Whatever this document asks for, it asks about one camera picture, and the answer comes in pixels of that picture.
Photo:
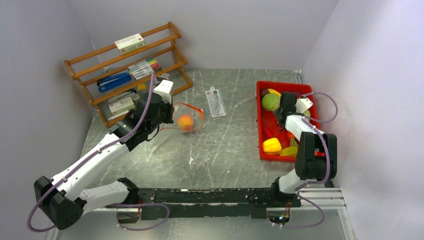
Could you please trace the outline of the green cabbage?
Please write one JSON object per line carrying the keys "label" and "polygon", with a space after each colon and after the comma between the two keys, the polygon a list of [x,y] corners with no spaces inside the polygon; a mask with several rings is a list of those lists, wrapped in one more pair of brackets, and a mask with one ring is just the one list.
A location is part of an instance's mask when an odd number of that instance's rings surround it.
{"label": "green cabbage", "polygon": [[280,106],[280,97],[275,93],[267,93],[261,99],[261,105],[266,111],[275,111]]}
{"label": "green cabbage", "polygon": [[310,118],[310,117],[311,117],[311,112],[307,109],[307,110],[303,113],[303,115],[304,115],[306,118]]}

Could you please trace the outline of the orange peach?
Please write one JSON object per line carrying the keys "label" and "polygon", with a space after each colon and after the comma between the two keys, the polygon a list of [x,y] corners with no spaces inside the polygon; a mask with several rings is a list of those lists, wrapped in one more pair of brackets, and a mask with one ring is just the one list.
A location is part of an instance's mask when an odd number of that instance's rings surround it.
{"label": "orange peach", "polygon": [[194,127],[194,119],[188,114],[181,115],[177,119],[177,126],[183,131],[192,131]]}

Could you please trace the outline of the clear zip bag orange zipper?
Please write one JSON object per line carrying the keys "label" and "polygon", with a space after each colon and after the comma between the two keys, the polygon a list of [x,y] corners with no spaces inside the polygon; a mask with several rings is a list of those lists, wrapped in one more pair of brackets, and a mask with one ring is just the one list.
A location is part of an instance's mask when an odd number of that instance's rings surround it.
{"label": "clear zip bag orange zipper", "polygon": [[198,130],[204,123],[203,110],[193,105],[177,102],[173,105],[173,123],[164,123],[159,130],[178,130],[193,132]]}

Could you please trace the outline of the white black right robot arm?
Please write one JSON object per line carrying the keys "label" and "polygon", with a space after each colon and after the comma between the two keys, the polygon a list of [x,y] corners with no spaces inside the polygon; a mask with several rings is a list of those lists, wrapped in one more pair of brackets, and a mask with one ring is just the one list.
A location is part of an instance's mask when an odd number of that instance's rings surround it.
{"label": "white black right robot arm", "polygon": [[323,123],[298,111],[295,93],[282,92],[279,107],[274,111],[277,122],[298,140],[294,169],[278,177],[270,187],[270,202],[282,207],[289,195],[298,193],[309,184],[324,184],[337,175],[337,137],[325,133],[311,121]]}

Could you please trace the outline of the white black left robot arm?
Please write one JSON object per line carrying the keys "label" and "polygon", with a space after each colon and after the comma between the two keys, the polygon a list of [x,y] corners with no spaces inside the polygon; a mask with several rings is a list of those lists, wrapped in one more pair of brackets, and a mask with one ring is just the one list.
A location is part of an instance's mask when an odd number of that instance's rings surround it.
{"label": "white black left robot arm", "polygon": [[132,208],[139,203],[138,187],[122,177],[111,184],[88,188],[100,173],[143,142],[161,124],[172,123],[174,113],[170,93],[154,90],[138,100],[136,110],[119,121],[114,130],[82,158],[53,177],[41,176],[34,182],[36,204],[26,225],[35,233],[64,230],[84,214],[108,205]]}

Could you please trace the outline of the yellow banana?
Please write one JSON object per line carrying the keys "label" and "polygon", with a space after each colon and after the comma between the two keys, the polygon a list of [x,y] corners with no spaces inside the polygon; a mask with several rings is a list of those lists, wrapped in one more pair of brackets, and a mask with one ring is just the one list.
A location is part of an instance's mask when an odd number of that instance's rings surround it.
{"label": "yellow banana", "polygon": [[267,91],[268,91],[268,93],[269,93],[269,94],[275,94],[275,95],[277,95],[279,98],[281,97],[281,93],[280,93],[280,92],[278,92],[278,91],[276,91],[275,89],[268,88],[268,89],[267,89]]}

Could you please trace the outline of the yellow grey eraser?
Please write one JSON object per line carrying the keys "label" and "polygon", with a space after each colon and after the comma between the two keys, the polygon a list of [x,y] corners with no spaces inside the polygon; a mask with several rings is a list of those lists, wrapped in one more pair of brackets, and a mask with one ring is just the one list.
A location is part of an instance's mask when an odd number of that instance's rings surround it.
{"label": "yellow grey eraser", "polygon": [[147,90],[147,86],[145,84],[139,84],[137,86],[137,90],[138,91],[146,91]]}

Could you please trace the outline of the black white stapler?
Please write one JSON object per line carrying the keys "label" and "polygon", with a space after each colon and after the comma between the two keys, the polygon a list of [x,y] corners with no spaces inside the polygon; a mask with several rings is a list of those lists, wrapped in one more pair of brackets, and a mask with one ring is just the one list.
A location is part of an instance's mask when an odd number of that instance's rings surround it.
{"label": "black white stapler", "polygon": [[117,101],[120,101],[121,99],[125,99],[127,97],[131,97],[131,96],[137,95],[137,94],[138,94],[137,91],[134,88],[131,88],[131,89],[125,91],[125,92],[122,92],[122,93],[120,93],[120,94],[118,94],[118,95],[116,95],[116,96],[108,99],[107,102],[109,104],[115,103]]}

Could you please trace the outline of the green white staples box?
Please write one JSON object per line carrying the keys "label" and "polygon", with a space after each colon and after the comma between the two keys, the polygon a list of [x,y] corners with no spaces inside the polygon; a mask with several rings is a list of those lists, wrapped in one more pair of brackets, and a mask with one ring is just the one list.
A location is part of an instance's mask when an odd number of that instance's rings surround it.
{"label": "green white staples box", "polygon": [[125,111],[129,111],[136,107],[131,97],[123,98],[119,101],[109,104],[108,106],[112,115],[114,116],[121,114]]}

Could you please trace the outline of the red chili pepper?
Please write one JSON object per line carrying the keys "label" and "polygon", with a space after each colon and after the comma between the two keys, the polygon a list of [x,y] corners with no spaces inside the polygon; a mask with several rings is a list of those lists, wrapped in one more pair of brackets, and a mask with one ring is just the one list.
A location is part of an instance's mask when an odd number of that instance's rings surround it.
{"label": "red chili pepper", "polygon": [[274,137],[272,131],[266,125],[262,125],[261,129],[264,139],[268,140]]}

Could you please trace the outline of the red plastic bin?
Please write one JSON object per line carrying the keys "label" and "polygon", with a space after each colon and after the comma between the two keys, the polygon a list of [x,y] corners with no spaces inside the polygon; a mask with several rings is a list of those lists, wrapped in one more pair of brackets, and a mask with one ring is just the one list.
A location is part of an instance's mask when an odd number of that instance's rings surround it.
{"label": "red plastic bin", "polygon": [[313,90],[311,86],[307,84],[274,81],[258,81],[256,83],[259,158],[269,162],[294,163],[296,160],[294,156],[270,155],[266,154],[263,150],[263,142],[272,137],[279,140],[283,149],[290,146],[290,139],[287,136],[287,131],[278,126],[277,119],[271,111],[267,111],[262,107],[262,94],[268,89],[275,90],[279,93],[292,92],[295,93],[297,97],[311,93]]}

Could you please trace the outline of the marker pen set pack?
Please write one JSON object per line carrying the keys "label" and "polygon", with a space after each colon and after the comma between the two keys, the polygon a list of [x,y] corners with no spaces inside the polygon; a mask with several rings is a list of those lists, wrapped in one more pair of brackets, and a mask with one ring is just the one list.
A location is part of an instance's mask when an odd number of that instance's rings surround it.
{"label": "marker pen set pack", "polygon": [[154,57],[148,57],[127,68],[128,73],[134,80],[140,80],[162,70],[162,66]]}

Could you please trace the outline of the wooden three-tier shelf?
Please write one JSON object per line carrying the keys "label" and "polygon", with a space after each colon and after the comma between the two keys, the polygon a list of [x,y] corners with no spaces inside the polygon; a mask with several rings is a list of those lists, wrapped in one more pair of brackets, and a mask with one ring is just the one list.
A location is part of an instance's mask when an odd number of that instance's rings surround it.
{"label": "wooden three-tier shelf", "polygon": [[119,116],[114,119],[109,119],[108,117],[106,117],[105,111],[101,109],[101,104],[127,90],[136,89],[139,85],[146,84],[150,80],[150,77],[145,76],[139,80],[134,80],[132,82],[125,83],[121,86],[113,88],[107,93],[103,93],[99,97],[94,97],[89,90],[89,86],[96,84],[98,80],[105,77],[109,77],[114,74],[121,73],[125,71],[128,67],[148,58],[157,59],[162,55],[171,53],[173,63],[166,65],[160,62],[161,69],[155,74],[161,75],[164,73],[169,73],[171,71],[177,71],[179,75],[184,79],[185,84],[173,90],[173,92],[171,93],[173,96],[185,90],[188,90],[194,84],[183,69],[183,66],[185,66],[188,61],[177,45],[177,40],[180,39],[182,35],[175,24],[169,21],[167,24],[143,32],[140,35],[147,41],[147,44],[145,46],[142,46],[141,48],[133,50],[129,53],[125,53],[122,55],[119,54],[118,56],[112,57],[95,65],[90,65],[81,70],[75,70],[74,65],[94,57],[99,57],[102,54],[113,52],[117,49],[116,45],[113,43],[100,49],[94,50],[92,52],[83,54],[81,56],[69,60],[65,59],[63,61],[70,77],[74,81],[78,82],[84,92],[84,95],[88,100],[88,103],[95,108],[95,110],[100,116],[100,119],[107,128],[116,124],[124,117]]}

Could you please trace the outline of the yellow green mango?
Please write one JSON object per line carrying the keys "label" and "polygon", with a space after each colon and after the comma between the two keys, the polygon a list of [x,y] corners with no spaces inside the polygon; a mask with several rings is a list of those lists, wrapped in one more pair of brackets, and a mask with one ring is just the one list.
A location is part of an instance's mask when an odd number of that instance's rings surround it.
{"label": "yellow green mango", "polygon": [[298,149],[299,148],[297,146],[286,147],[286,148],[281,150],[281,152],[279,153],[279,156],[281,156],[281,157],[296,157]]}

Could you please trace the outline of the ruler set clear package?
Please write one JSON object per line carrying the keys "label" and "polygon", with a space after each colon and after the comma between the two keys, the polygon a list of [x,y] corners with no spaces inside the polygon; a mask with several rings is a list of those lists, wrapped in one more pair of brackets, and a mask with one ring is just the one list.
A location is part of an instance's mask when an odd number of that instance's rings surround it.
{"label": "ruler set clear package", "polygon": [[227,115],[227,110],[223,97],[218,88],[213,86],[205,92],[210,114],[212,118],[223,117]]}

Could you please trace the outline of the blue hole punch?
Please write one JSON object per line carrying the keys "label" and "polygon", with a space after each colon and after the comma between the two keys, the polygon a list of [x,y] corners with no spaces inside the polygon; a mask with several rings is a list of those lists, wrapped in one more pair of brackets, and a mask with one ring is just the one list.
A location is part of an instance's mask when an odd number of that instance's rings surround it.
{"label": "blue hole punch", "polygon": [[131,80],[132,76],[128,72],[123,72],[101,78],[96,81],[96,84],[98,86],[98,91],[104,93]]}

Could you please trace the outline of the white box on top shelf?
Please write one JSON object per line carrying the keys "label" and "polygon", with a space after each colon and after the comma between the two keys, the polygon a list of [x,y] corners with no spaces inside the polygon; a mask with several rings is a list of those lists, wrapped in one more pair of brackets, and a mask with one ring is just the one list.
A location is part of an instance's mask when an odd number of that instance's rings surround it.
{"label": "white box on top shelf", "polygon": [[132,52],[146,45],[140,33],[128,36],[114,42],[121,55]]}

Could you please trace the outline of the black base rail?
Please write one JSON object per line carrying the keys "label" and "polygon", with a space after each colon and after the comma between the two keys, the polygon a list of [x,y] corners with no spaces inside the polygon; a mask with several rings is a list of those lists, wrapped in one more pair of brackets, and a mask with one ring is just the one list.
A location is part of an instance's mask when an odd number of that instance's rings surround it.
{"label": "black base rail", "polygon": [[259,188],[140,188],[123,202],[122,208],[140,211],[142,220],[203,217],[251,217],[266,219],[272,208],[298,208],[294,195],[273,198],[271,187]]}

